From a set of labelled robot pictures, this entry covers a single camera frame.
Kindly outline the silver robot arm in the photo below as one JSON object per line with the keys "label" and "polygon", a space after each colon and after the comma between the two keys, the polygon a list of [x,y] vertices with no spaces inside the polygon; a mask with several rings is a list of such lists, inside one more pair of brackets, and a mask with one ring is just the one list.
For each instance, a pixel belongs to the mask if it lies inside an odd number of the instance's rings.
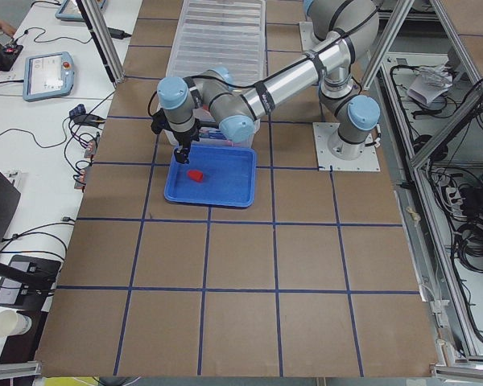
{"label": "silver robot arm", "polygon": [[358,157],[381,110],[373,98],[355,89],[351,67],[375,40],[378,7],[366,0],[306,1],[303,10],[317,44],[267,78],[238,86],[229,82],[225,68],[214,68],[184,78],[167,76],[158,83],[154,96],[160,108],[151,114],[151,130],[173,134],[177,162],[188,162],[192,142],[200,138],[195,109],[206,108],[223,136],[239,143],[254,134],[256,120],[313,85],[339,122],[328,140],[330,152],[340,159]]}

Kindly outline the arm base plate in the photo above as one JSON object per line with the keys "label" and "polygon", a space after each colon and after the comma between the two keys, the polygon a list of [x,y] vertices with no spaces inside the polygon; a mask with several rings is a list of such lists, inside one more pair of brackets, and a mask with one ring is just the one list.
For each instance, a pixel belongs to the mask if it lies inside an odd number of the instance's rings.
{"label": "arm base plate", "polygon": [[339,136],[338,123],[314,122],[313,133],[318,170],[379,172],[381,170],[372,133],[365,142],[349,144]]}

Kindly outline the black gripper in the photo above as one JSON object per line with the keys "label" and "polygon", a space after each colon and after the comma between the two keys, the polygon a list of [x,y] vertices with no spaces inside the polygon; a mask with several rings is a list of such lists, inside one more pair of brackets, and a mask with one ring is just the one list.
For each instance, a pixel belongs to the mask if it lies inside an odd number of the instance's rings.
{"label": "black gripper", "polygon": [[163,110],[158,110],[151,116],[151,130],[154,134],[161,134],[163,130],[172,132],[179,146],[174,149],[174,158],[178,163],[189,164],[189,152],[192,141],[199,141],[200,121],[197,118],[191,117],[188,123],[191,127],[184,132],[179,132],[170,125]]}

